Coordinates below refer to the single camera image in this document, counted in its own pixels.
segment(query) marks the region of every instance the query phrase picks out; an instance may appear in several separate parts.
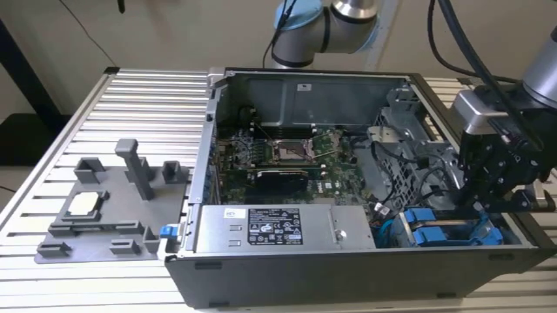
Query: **power supply label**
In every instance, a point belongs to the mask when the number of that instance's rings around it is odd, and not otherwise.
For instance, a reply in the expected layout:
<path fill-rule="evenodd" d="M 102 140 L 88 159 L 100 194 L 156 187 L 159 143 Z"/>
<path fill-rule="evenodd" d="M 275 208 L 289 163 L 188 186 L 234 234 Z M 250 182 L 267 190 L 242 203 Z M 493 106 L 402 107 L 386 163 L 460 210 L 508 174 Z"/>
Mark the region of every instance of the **power supply label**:
<path fill-rule="evenodd" d="M 302 245 L 299 209 L 250 209 L 250 245 Z"/>

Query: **motherboard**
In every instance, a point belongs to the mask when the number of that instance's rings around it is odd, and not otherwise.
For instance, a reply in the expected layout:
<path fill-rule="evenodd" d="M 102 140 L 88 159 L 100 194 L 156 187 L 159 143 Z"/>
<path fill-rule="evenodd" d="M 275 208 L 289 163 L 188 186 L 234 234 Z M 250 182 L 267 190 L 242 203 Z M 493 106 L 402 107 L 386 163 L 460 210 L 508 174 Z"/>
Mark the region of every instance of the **motherboard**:
<path fill-rule="evenodd" d="M 369 192 L 345 130 L 314 127 L 309 138 L 263 138 L 239 130 L 219 140 L 222 204 L 363 205 Z"/>

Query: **black cable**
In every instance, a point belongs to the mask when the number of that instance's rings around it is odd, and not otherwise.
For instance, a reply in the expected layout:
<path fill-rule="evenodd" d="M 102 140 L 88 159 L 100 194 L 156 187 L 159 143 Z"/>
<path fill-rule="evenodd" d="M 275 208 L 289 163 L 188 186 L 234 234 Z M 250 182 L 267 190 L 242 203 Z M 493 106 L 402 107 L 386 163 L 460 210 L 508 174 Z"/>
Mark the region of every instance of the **black cable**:
<path fill-rule="evenodd" d="M 378 146 L 379 148 L 381 148 L 381 150 L 383 150 L 383 152 L 385 152 L 385 154 L 386 155 L 389 155 L 391 158 L 396 158 L 397 160 L 400 160 L 401 162 L 405 162 L 405 163 L 418 163 L 418 161 L 417 160 L 413 160 L 413 159 L 409 159 L 409 158 L 405 158 L 404 156 L 400 156 L 400 155 L 396 155 L 385 146 L 383 146 L 383 144 L 381 143 L 381 142 L 378 142 L 377 140 L 374 140 L 373 142 L 371 142 L 371 149 L 373 150 L 375 150 L 375 148 L 374 148 L 374 146 Z"/>
<path fill-rule="evenodd" d="M 0 189 L 4 189 L 5 191 L 9 191 L 9 192 L 12 192 L 12 193 L 16 193 L 16 191 L 15 191 L 12 188 L 8 188 L 8 187 L 4 187 L 4 186 L 0 186 Z"/>
<path fill-rule="evenodd" d="M 434 194 L 438 194 L 440 192 L 450 192 L 450 190 L 438 189 L 438 190 L 430 191 L 425 195 L 420 196 L 420 198 L 418 198 L 420 201 L 417 201 L 417 202 L 420 203 L 420 202 L 428 200 Z"/>
<path fill-rule="evenodd" d="M 374 145 L 373 142 L 371 142 L 371 145 L 369 147 L 370 147 L 370 150 L 371 150 L 371 157 L 375 160 L 375 164 L 379 167 L 379 170 L 387 175 L 389 181 L 391 183 L 391 191 L 386 195 L 385 199 L 378 201 L 381 204 L 385 204 L 391 199 L 391 197 L 394 195 L 394 175 L 389 171 L 389 169 L 385 167 L 383 163 L 381 163 L 379 158 L 377 157 L 375 145 Z"/>
<path fill-rule="evenodd" d="M 294 8 L 294 5 L 295 5 L 297 1 L 298 0 L 293 1 L 293 3 L 290 4 L 289 10 L 286 9 L 287 0 L 283 1 L 281 18 L 278 19 L 278 23 L 277 23 L 277 29 L 275 29 L 275 32 L 273 34 L 271 41 L 267 45 L 267 49 L 265 49 L 263 59 L 261 60 L 261 67 L 262 68 L 265 68 L 265 60 L 267 58 L 269 50 L 274 47 L 274 45 L 277 43 L 277 39 L 279 38 L 281 29 L 286 25 L 286 22 L 289 21 L 290 14 L 293 12 L 293 8 Z"/>
<path fill-rule="evenodd" d="M 422 199 L 424 196 L 421 196 L 421 189 L 424 188 L 424 185 L 426 184 L 426 180 L 428 180 L 429 176 L 433 175 L 433 173 L 436 173 L 437 171 L 440 171 L 444 174 L 445 184 L 449 187 L 449 190 L 453 189 L 452 178 L 449 176 L 449 173 L 448 173 L 445 167 L 437 166 L 434 168 L 430 168 L 420 179 L 418 188 L 416 190 L 416 199 L 413 201 L 413 204 L 418 204 L 420 201 L 424 201 L 424 199 Z"/>
<path fill-rule="evenodd" d="M 532 148 L 536 151 L 541 151 L 544 149 L 544 143 L 540 140 L 536 132 L 533 131 L 526 119 L 521 115 L 521 112 L 516 109 L 513 104 L 510 103 L 510 98 L 508 94 L 501 90 L 501 86 L 498 85 L 496 78 L 489 72 L 484 62 L 480 59 L 476 50 L 469 42 L 466 34 L 464 33 L 461 24 L 458 23 L 458 18 L 454 13 L 453 5 L 449 0 L 440 0 L 438 2 L 441 11 L 444 12 L 444 17 L 446 20 L 446 25 L 452 30 L 454 40 L 461 48 L 462 54 L 466 57 L 466 60 L 470 63 L 472 69 L 476 71 L 477 75 L 480 76 L 481 80 L 489 87 L 489 89 L 496 93 L 496 96 L 501 99 L 501 105 L 505 107 L 505 111 L 512 118 L 516 126 L 518 127 L 520 131 L 526 137 L 526 140 L 532 144 Z M 508 132 L 498 127 L 498 124 L 494 121 L 490 121 L 492 127 L 498 131 L 500 134 L 506 134 Z"/>
<path fill-rule="evenodd" d="M 86 35 L 87 35 L 88 39 L 91 39 L 91 41 L 94 42 L 95 46 L 96 46 L 96 47 L 98 47 L 98 48 L 103 51 L 103 53 L 104 53 L 106 57 L 108 58 L 108 60 L 111 60 L 112 65 L 114 65 L 114 66 L 116 66 L 116 62 L 114 62 L 114 60 L 112 60 L 111 56 L 110 56 L 110 55 L 107 54 L 107 52 L 104 51 L 103 47 L 102 47 L 102 46 L 99 45 L 99 43 L 95 41 L 94 37 L 91 37 L 91 35 L 88 34 L 87 28 L 84 27 L 84 25 L 83 25 L 83 24 L 82 24 L 82 22 L 79 21 L 78 16 L 74 14 L 74 12 L 72 12 L 72 11 L 71 11 L 71 9 L 68 8 L 68 6 L 67 6 L 67 4 L 64 3 L 64 1 L 63 1 L 63 0 L 59 0 L 59 1 L 60 1 L 62 5 L 64 6 L 64 8 L 67 8 L 67 10 L 68 10 L 68 12 L 70 12 L 71 16 L 74 16 L 74 19 L 76 20 L 76 22 L 78 22 L 79 26 L 82 26 L 82 29 L 84 30 L 84 32 L 86 32 Z"/>
<path fill-rule="evenodd" d="M 464 68 L 456 67 L 454 65 L 452 65 L 441 56 L 441 54 L 438 53 L 437 50 L 437 45 L 436 45 L 436 39 L 433 37 L 433 11 L 436 9 L 436 0 L 430 0 L 429 2 L 429 9 L 428 9 L 428 39 L 429 39 L 429 47 L 432 48 L 432 52 L 433 52 L 433 56 L 436 57 L 437 61 L 441 63 L 441 65 L 444 65 L 449 70 L 461 73 L 466 76 L 473 76 L 473 77 L 480 77 L 480 75 L 477 75 L 477 73 L 465 70 Z M 509 78 L 509 77 L 504 77 L 504 76 L 494 76 L 494 78 L 500 81 L 500 82 L 506 82 L 506 83 L 518 83 L 518 80 L 516 80 L 514 78 Z"/>

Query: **gray plastic block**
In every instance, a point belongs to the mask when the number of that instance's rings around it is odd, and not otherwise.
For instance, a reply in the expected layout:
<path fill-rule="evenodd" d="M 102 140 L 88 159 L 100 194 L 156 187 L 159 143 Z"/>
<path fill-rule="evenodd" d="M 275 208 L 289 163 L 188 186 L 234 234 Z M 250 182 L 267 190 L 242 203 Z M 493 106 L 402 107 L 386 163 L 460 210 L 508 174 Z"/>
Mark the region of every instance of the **gray plastic block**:
<path fill-rule="evenodd" d="M 116 148 L 120 156 L 138 161 L 140 166 L 104 168 L 96 159 L 82 162 L 80 169 L 94 171 L 98 182 L 87 179 L 86 182 L 75 182 L 44 239 L 46 244 L 63 241 L 71 250 L 59 257 L 38 253 L 36 263 L 158 259 L 160 238 L 156 232 L 164 225 L 176 224 L 180 220 L 188 170 L 178 162 L 168 162 L 164 170 L 158 166 L 150 168 L 147 161 L 136 157 L 136 140 L 120 141 Z M 150 201 L 143 201 L 138 196 L 136 183 L 130 183 L 127 177 L 135 182 L 134 173 L 143 173 L 150 180 L 147 184 L 154 193 Z M 88 194 L 72 202 L 83 193 Z M 64 249 L 48 245 L 46 248 L 46 255 L 51 250 L 63 254 L 60 251 Z"/>
<path fill-rule="evenodd" d="M 139 254 L 139 246 L 132 239 L 115 239 L 111 241 L 110 249 L 115 255 Z"/>
<path fill-rule="evenodd" d="M 123 166 L 107 167 L 99 184 L 76 182 L 56 220 L 48 228 L 46 238 L 46 242 L 64 241 L 72 249 L 71 253 L 64 258 L 46 258 L 38 253 L 35 256 L 38 263 L 156 260 L 159 229 L 167 224 L 179 222 L 187 184 L 167 184 L 162 167 L 152 167 L 151 186 L 155 198 L 143 201 L 138 197 L 136 187 L 126 178 L 124 171 Z M 95 217 L 99 219 L 68 220 L 68 207 L 75 195 L 91 191 L 103 195 L 100 190 L 107 191 L 110 197 L 95 210 Z M 115 255 L 108 249 L 114 239 L 135 240 L 139 253 Z"/>
<path fill-rule="evenodd" d="M 159 249 L 160 239 L 158 238 L 158 236 L 154 235 L 154 232 L 151 231 L 150 227 L 146 228 L 146 231 L 143 233 L 143 244 L 150 253 L 156 253 Z"/>
<path fill-rule="evenodd" d="M 163 177 L 167 184 L 187 183 L 190 169 L 182 170 L 179 161 L 164 161 L 163 163 Z"/>
<path fill-rule="evenodd" d="M 43 242 L 36 252 L 44 257 L 44 258 L 60 258 L 68 256 L 68 251 L 71 251 L 70 246 L 62 241 L 62 242 Z"/>
<path fill-rule="evenodd" d="M 136 185 L 139 196 L 143 200 L 151 200 L 155 197 L 155 193 L 148 184 L 148 175 L 138 156 L 138 140 L 128 138 L 120 139 L 114 152 L 124 159 L 128 168 L 128 178 L 131 178 L 131 181 Z"/>
<path fill-rule="evenodd" d="M 116 226 L 116 231 L 122 234 L 143 233 L 144 228 L 138 220 L 123 220 Z"/>
<path fill-rule="evenodd" d="M 78 180 L 84 184 L 99 184 L 99 178 L 95 173 L 103 171 L 104 167 L 98 158 L 82 158 L 78 162 L 76 168 L 74 169 Z"/>
<path fill-rule="evenodd" d="M 48 227 L 48 233 L 54 237 L 74 237 L 76 235 L 76 232 L 71 229 L 71 223 L 68 226 L 67 225 L 51 225 Z"/>
<path fill-rule="evenodd" d="M 148 166 L 148 162 L 147 162 L 147 158 L 144 156 L 139 157 L 139 162 L 142 163 L 142 168 L 144 170 L 144 172 L 147 173 L 147 179 L 148 181 L 152 180 L 154 178 L 154 171 L 151 170 L 151 167 Z M 124 171 L 126 173 L 126 177 L 128 179 L 128 182 L 132 183 L 134 182 L 134 177 L 130 174 L 130 171 Z"/>

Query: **white wall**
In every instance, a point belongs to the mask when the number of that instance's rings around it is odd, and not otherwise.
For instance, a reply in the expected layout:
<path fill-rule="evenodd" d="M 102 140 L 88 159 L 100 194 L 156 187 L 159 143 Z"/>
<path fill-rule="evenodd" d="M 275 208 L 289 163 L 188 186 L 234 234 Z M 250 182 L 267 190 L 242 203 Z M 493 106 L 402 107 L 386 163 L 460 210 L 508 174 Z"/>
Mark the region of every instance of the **white wall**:
<path fill-rule="evenodd" d="M 520 78 L 557 25 L 552 0 L 453 0 L 469 40 L 489 70 Z M 457 77 L 433 57 L 426 36 L 429 0 L 402 0 L 378 70 Z M 434 11 L 434 35 L 444 58 L 469 69 L 440 6 Z"/>
<path fill-rule="evenodd" d="M 279 0 L 66 0 L 119 67 L 259 67 Z M 0 18 L 66 112 L 111 65 L 58 0 L 1 0 Z M 322 55 L 317 68 L 358 70 L 365 55 Z"/>
<path fill-rule="evenodd" d="M 64 0 L 119 67 L 206 70 L 259 67 L 271 38 L 279 0 Z M 436 62 L 426 41 L 428 0 L 402 0 L 378 70 L 454 77 Z M 520 77 L 557 23 L 552 0 L 454 0 L 461 23 L 489 68 Z M 55 103 L 71 113 L 108 59 L 58 0 L 0 0 L 3 19 Z M 441 53 L 465 66 L 441 11 L 436 11 Z M 315 68 L 363 70 L 366 54 L 318 55 Z M 0 93 L 17 93 L 0 73 Z M 1 116 L 26 111 L 21 95 L 0 104 Z"/>

